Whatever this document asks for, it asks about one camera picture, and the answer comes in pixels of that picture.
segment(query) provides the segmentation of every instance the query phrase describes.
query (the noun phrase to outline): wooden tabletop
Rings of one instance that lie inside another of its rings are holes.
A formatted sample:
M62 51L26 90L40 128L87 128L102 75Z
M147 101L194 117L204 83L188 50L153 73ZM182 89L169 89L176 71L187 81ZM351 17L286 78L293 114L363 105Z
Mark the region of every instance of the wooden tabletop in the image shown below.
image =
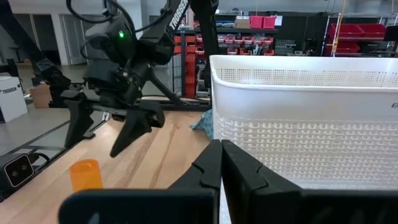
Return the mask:
M203 131L193 131L199 112L165 112L163 128L141 136L114 159L109 152L122 123L110 120L96 137L85 140L41 174L0 203L0 223L58 223L57 213L72 194L69 167L82 159L96 159L104 188L167 188L177 180L209 143Z

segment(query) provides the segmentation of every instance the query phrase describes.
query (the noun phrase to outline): blue cloth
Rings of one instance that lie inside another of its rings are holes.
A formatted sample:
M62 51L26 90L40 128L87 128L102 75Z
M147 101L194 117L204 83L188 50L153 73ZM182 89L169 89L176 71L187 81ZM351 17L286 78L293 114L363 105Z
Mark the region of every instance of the blue cloth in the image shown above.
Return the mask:
M192 129L203 129L207 136L213 139L213 110L208 110L200 116L200 120L190 126Z

